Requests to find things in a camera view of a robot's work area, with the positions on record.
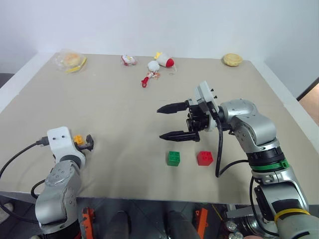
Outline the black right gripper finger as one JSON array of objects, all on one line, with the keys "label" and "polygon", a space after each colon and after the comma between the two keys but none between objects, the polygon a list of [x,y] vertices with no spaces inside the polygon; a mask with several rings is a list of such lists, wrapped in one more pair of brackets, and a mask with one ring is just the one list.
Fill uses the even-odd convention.
[{"label": "black right gripper finger", "polygon": [[176,141],[176,142],[181,142],[181,141],[199,142],[200,141],[199,133],[197,131],[189,131],[189,132],[171,131],[171,132],[162,134],[159,137],[164,140]]},{"label": "black right gripper finger", "polygon": [[173,104],[168,104],[168,105],[162,106],[157,110],[157,113],[175,114],[175,113],[180,112],[180,111],[185,111],[188,108],[189,108],[189,101],[186,100],[184,102],[173,103]]}]

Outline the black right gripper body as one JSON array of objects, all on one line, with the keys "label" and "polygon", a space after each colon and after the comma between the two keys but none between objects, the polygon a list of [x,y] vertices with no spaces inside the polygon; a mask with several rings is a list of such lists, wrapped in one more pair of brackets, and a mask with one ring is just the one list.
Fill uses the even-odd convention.
[{"label": "black right gripper body", "polygon": [[195,105],[192,99],[188,100],[188,114],[186,124],[189,131],[202,131],[209,126],[209,115],[199,105]]}]

